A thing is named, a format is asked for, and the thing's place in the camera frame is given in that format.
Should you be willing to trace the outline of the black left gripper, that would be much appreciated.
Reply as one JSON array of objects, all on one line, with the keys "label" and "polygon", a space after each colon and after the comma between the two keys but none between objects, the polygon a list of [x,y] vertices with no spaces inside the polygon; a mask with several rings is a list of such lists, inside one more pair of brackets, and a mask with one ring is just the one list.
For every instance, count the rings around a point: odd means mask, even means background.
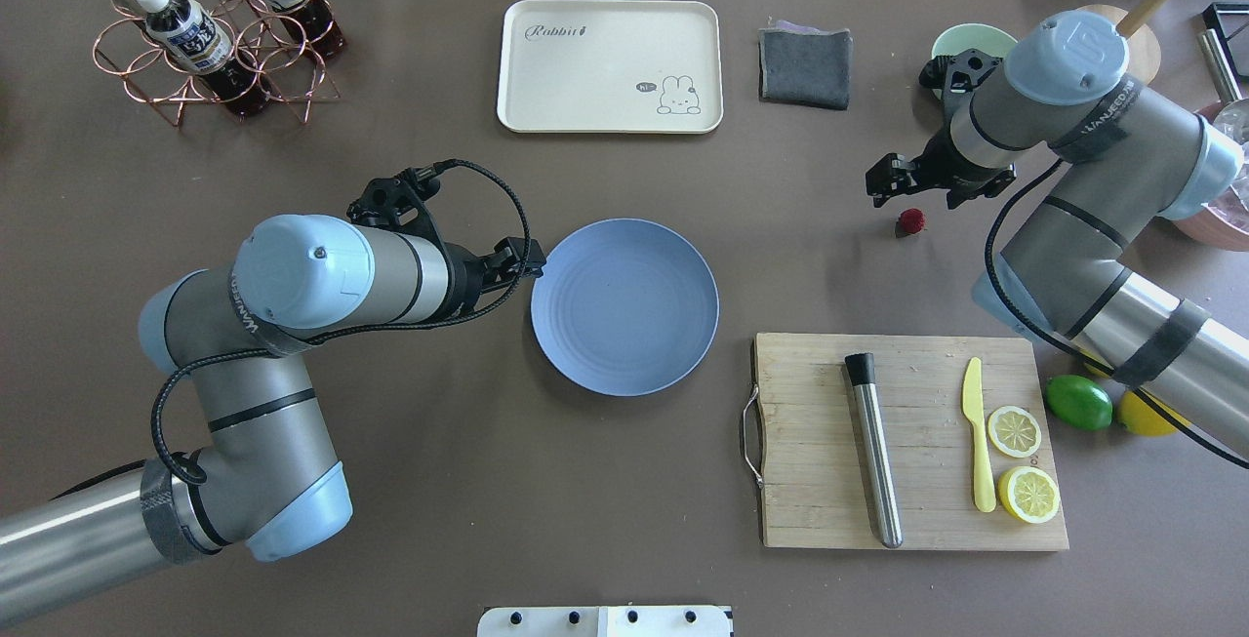
[{"label": "black left gripper", "polygon": [[536,240],[505,237],[495,246],[495,252],[482,259],[470,259],[465,264],[468,285],[477,295],[507,289],[522,279],[543,276],[545,249]]}]

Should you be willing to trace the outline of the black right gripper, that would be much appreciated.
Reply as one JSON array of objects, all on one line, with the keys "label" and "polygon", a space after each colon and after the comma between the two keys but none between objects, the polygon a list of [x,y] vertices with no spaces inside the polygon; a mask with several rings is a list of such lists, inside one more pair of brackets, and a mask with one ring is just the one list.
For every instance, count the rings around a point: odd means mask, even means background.
[{"label": "black right gripper", "polygon": [[879,209],[901,194],[945,189],[947,207],[958,209],[978,197],[994,199],[1014,182],[1015,167],[985,169],[972,164],[945,137],[932,137],[918,157],[884,154],[866,171],[866,194]]}]

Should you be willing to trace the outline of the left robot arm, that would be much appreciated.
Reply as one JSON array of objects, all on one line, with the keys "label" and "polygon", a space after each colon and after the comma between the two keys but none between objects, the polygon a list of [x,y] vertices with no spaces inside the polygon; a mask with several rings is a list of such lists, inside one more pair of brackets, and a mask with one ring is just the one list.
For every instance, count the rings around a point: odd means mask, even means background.
[{"label": "left robot arm", "polygon": [[337,535],[352,503],[304,353],[346,333],[460,323],[482,292],[543,264],[526,236],[478,259],[428,224],[264,220],[231,267],[187,274],[140,317],[147,357],[191,378],[210,445],[5,518],[2,625],[229,545],[272,562]]}]

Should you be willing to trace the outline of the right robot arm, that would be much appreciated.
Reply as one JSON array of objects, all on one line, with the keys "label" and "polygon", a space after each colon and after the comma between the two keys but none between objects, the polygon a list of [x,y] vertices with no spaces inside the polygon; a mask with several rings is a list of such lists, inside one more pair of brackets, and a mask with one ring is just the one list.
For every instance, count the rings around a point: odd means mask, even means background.
[{"label": "right robot arm", "polygon": [[866,172],[876,206],[944,189],[950,209],[993,197],[1045,142],[1069,166],[1002,250],[1004,287],[1027,318],[1107,362],[1224,446],[1248,446],[1247,338],[1120,264],[1152,219],[1192,219],[1235,179],[1240,144],[1127,72],[1114,24],[1088,11],[1040,22],[983,82],[955,96],[914,160]]}]

